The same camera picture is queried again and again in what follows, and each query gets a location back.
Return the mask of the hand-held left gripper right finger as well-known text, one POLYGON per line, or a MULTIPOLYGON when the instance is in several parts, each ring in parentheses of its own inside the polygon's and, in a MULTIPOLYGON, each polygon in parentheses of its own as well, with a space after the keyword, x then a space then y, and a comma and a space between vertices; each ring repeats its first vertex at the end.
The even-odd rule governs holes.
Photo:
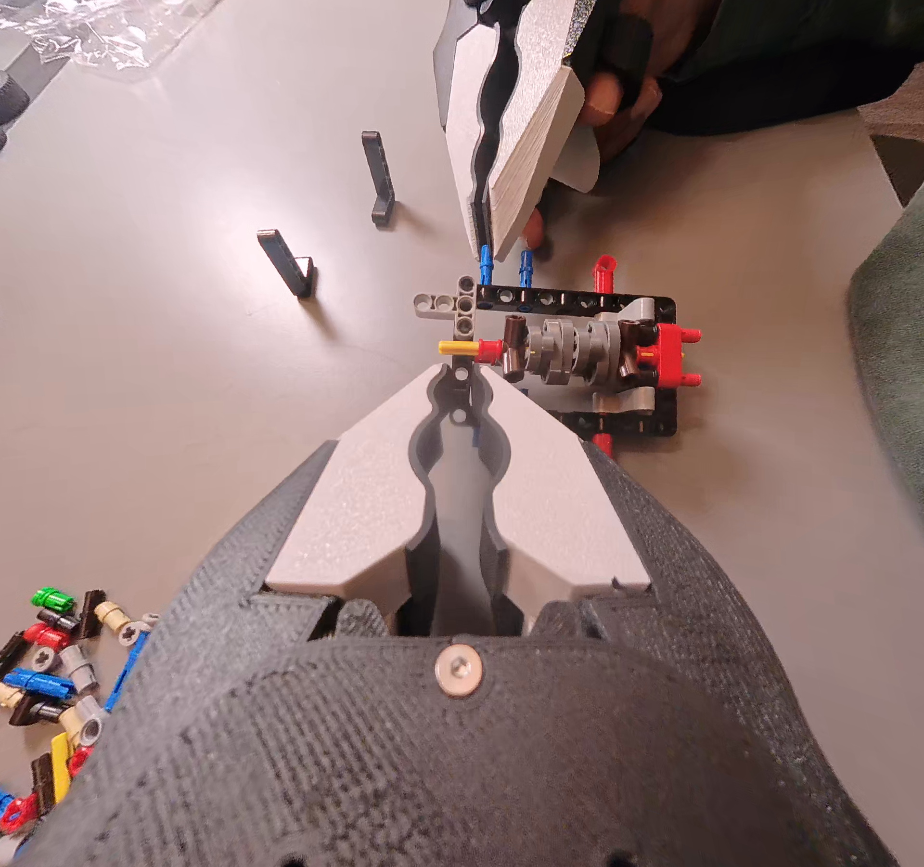
POLYGON ((601 455, 479 369, 479 457, 490 477, 480 563, 500 632, 529 631, 550 602, 651 587, 591 460, 601 455))

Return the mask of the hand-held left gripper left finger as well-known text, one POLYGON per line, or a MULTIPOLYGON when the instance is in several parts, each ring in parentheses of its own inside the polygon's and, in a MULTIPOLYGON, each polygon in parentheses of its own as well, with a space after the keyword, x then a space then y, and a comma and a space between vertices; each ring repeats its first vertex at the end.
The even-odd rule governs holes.
POLYGON ((286 595, 365 599, 394 614, 411 597, 407 548, 424 524, 426 487, 411 440, 433 413, 426 369, 337 439, 265 579, 286 595))

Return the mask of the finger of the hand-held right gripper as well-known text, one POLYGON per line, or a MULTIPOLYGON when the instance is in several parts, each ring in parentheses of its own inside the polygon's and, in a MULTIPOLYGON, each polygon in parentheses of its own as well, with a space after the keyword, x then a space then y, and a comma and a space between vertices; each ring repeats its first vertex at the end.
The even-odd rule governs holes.
POLYGON ((480 95, 502 42, 499 25, 476 24, 456 43, 456 56, 449 96, 445 140, 455 179, 458 203, 473 251, 475 226, 470 203, 474 197, 473 161, 484 132, 479 116, 480 95))
POLYGON ((531 0, 514 44, 518 77, 490 173, 493 251, 509 251, 549 179, 588 192, 600 171, 592 128, 577 126, 585 93, 565 64, 576 0, 531 0))

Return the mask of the black L-shaped lego beam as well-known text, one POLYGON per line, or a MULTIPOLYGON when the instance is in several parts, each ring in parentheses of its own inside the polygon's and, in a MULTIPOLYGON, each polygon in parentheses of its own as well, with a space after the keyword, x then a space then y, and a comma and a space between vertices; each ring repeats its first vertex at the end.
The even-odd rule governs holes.
POLYGON ((283 282, 297 298, 311 298, 316 281, 316 267, 311 257, 293 255, 277 229, 257 232, 260 248, 267 255, 283 282))
POLYGON ((365 130, 361 134, 361 140, 376 189, 376 199, 372 207, 372 221, 376 227, 386 228, 390 225, 397 198, 385 156, 382 136, 377 131, 365 130))

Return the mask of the partly built lego assembly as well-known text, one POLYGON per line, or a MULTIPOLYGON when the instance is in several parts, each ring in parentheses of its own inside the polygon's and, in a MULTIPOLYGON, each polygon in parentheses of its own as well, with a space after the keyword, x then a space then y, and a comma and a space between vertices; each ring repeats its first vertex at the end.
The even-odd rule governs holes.
POLYGON ((674 436, 678 390, 702 382, 685 362, 702 333, 677 322, 671 298, 616 293, 616 266, 599 257, 591 291, 525 288, 519 278, 480 285, 479 274, 462 275, 448 294, 416 294, 413 307, 419 318, 452 323, 439 351, 456 371, 496 367, 513 385, 527 376, 553 388, 582 383, 590 404, 551 414, 610 456, 617 437, 674 436))

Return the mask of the person's right forearm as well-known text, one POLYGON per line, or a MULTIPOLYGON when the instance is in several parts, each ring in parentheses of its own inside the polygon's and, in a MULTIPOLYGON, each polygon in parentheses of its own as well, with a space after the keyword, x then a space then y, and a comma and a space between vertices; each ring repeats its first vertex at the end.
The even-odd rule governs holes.
POLYGON ((722 0, 662 77, 652 129, 764 129, 891 96, 923 58, 923 0, 722 0))

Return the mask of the pile of small lego pieces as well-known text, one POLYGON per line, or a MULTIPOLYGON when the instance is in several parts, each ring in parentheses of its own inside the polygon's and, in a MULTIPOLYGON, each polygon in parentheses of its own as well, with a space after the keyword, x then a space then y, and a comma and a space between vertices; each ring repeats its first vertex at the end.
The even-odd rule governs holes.
POLYGON ((1 703, 11 726, 52 725, 49 749, 30 762, 30 789, 16 796, 1 791, 2 865, 11 865, 54 808, 100 741, 160 615, 131 617, 106 591, 90 589, 82 600, 45 586, 30 598, 36 618, 14 631, 1 652, 1 703), (127 650, 114 685, 100 699, 93 663, 95 642, 104 631, 127 650))

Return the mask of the black lego tyre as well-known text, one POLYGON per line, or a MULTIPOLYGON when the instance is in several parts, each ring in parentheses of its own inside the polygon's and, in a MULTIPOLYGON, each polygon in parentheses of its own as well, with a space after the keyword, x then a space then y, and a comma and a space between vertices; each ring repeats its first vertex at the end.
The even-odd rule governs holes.
POLYGON ((0 124, 5 127, 25 112, 30 98, 28 92, 6 70, 1 69, 0 77, 0 124))

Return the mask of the person's right hand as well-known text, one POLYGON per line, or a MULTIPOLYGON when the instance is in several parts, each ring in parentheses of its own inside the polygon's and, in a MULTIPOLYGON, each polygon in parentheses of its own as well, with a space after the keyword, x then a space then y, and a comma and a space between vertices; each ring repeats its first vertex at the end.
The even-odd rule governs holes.
POLYGON ((585 87, 578 123, 594 130, 601 162, 624 152, 663 98, 661 79, 709 34, 722 0, 623 0, 622 14, 645 19, 653 29, 652 52, 640 94, 627 110, 616 75, 597 65, 585 87))

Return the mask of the person's green sweater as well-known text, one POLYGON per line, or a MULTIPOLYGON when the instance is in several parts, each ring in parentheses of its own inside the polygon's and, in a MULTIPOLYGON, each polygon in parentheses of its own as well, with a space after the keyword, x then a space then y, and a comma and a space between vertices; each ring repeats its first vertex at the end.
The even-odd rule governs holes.
POLYGON ((923 189, 854 272, 847 315, 872 422, 923 513, 923 189))

